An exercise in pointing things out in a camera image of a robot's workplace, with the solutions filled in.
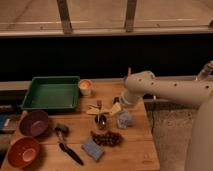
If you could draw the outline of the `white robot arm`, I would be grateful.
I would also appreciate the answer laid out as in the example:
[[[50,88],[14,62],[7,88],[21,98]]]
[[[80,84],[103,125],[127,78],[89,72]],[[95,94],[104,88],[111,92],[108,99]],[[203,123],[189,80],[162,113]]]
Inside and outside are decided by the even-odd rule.
[[[119,96],[122,106],[134,106],[145,94],[198,107],[187,148],[184,171],[213,171],[213,60],[206,63],[190,81],[163,80],[151,71],[127,76]]]

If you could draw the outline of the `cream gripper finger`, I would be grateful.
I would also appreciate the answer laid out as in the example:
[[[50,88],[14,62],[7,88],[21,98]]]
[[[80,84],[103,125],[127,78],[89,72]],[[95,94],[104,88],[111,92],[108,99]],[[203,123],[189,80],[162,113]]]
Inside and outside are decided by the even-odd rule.
[[[121,112],[121,111],[122,111],[121,105],[120,105],[118,102],[116,102],[116,103],[112,106],[112,108],[110,109],[110,115],[113,116],[113,115],[115,115],[115,114],[117,114],[117,113],[119,113],[119,112]]]

